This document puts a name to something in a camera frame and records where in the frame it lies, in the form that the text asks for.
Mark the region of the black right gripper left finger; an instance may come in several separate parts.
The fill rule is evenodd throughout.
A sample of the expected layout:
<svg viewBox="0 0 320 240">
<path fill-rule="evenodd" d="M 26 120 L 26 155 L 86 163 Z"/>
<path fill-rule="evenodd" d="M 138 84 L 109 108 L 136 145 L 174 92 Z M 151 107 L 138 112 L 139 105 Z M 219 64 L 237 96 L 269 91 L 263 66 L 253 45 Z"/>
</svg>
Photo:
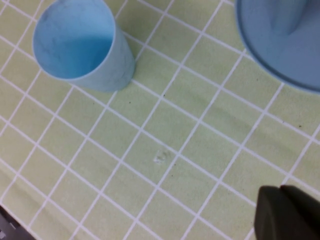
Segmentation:
<svg viewBox="0 0 320 240">
<path fill-rule="evenodd" d="M 318 240 L 320 232 L 315 232 L 308 226 L 280 187 L 264 185 L 259 188 L 254 216 L 256 238 Z"/>
</svg>

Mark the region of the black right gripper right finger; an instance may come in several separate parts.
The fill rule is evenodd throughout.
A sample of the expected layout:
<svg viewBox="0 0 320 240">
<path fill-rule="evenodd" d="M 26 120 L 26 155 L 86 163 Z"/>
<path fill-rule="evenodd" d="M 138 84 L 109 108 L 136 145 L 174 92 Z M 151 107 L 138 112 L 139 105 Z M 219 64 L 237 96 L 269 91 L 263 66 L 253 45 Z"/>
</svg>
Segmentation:
<svg viewBox="0 0 320 240">
<path fill-rule="evenodd" d="M 294 185 L 282 185 L 281 191 L 289 198 L 307 225 L 320 232 L 320 202 Z"/>
</svg>

